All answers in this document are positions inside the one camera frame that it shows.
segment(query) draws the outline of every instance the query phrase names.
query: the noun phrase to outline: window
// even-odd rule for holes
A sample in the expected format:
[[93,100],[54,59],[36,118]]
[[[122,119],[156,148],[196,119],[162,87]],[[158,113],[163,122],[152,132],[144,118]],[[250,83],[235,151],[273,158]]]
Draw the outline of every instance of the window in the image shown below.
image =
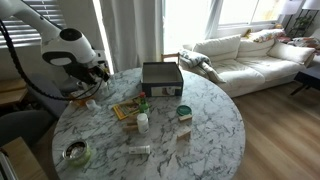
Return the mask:
[[[56,0],[23,0],[51,22],[65,27],[65,22]],[[40,44],[39,33],[21,20],[10,17],[3,19],[15,47]],[[7,47],[0,32],[0,48]]]
[[283,0],[224,0],[219,25],[277,21],[282,1]]
[[182,44],[203,39],[211,0],[166,0],[164,52],[175,53]]

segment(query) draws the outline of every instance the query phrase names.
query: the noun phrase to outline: small box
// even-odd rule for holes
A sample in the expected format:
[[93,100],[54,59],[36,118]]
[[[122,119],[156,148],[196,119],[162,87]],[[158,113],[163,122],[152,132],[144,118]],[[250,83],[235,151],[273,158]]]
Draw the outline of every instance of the small box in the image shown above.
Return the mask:
[[175,62],[145,62],[141,77],[147,97],[182,96],[183,77]]

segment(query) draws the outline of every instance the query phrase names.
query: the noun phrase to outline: black cable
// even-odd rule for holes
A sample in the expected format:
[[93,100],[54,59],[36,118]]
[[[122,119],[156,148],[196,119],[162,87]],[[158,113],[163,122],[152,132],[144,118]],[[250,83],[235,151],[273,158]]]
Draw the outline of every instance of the black cable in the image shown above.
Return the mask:
[[34,89],[35,91],[37,91],[38,93],[40,93],[41,95],[44,95],[48,98],[51,98],[51,99],[55,99],[55,100],[61,100],[61,101],[72,101],[72,100],[82,100],[82,99],[86,99],[86,98],[89,98],[91,96],[93,96],[100,88],[101,84],[102,84],[102,81],[104,79],[104,77],[101,78],[101,81],[99,83],[99,86],[97,87],[97,89],[90,95],[90,96],[86,96],[86,97],[83,97],[83,98],[79,98],[80,96],[86,94],[87,92],[89,92],[90,90],[92,90],[94,88],[91,87],[90,89],[88,89],[87,91],[83,92],[82,94],[74,97],[74,98],[65,98],[65,97],[56,97],[56,96],[52,96],[50,94],[47,94],[46,92],[42,91],[40,88],[38,88],[35,84],[32,83],[32,81],[28,78],[28,76],[25,74],[25,72],[23,71],[23,68],[20,64],[20,61],[19,61],[19,57],[15,51],[15,48],[14,48],[14,45],[12,43],[12,40],[9,36],[9,33],[8,33],[8,30],[6,28],[6,26],[4,25],[4,23],[2,22],[2,20],[0,19],[0,31],[3,35],[3,37],[5,38],[6,40],[6,44],[7,44],[7,47],[8,47],[8,50],[10,52],[10,55],[11,55],[11,58],[13,60],[13,63],[15,64],[15,67],[18,71],[18,73],[20,74],[20,76],[23,78],[23,80],[32,88]]

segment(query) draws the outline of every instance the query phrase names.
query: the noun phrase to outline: white marble surface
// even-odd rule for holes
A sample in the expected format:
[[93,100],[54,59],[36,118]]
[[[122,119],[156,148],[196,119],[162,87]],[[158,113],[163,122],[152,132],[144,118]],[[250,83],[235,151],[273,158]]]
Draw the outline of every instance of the white marble surface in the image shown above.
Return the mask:
[[[141,91],[141,69],[114,76],[115,94],[97,101],[96,112],[70,104],[60,118],[52,143],[53,161],[61,179],[231,179],[240,165],[245,131],[233,101],[216,85],[183,71],[182,97],[147,98],[149,132],[126,134],[112,105]],[[192,122],[180,123],[176,108],[188,105]],[[183,128],[188,141],[176,141]],[[88,142],[92,156],[81,167],[68,166],[61,156],[73,140]],[[150,145],[150,155],[130,155],[129,146]]]

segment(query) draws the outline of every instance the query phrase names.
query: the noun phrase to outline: green object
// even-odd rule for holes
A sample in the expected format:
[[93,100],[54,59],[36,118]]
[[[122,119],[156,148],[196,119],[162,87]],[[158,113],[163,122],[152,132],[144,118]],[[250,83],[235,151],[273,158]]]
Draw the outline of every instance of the green object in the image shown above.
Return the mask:
[[306,30],[307,27],[312,23],[312,16],[303,16],[296,18],[296,23],[294,28],[299,30]]
[[70,143],[62,153],[63,158],[72,166],[78,167],[86,164],[91,156],[90,148],[83,139]]
[[147,116],[149,117],[149,114],[150,114],[149,104],[146,101],[146,94],[144,92],[140,93],[139,111],[140,113],[146,113]]
[[184,116],[184,115],[192,114],[192,110],[189,106],[181,105],[181,106],[178,106],[177,113],[180,116]]

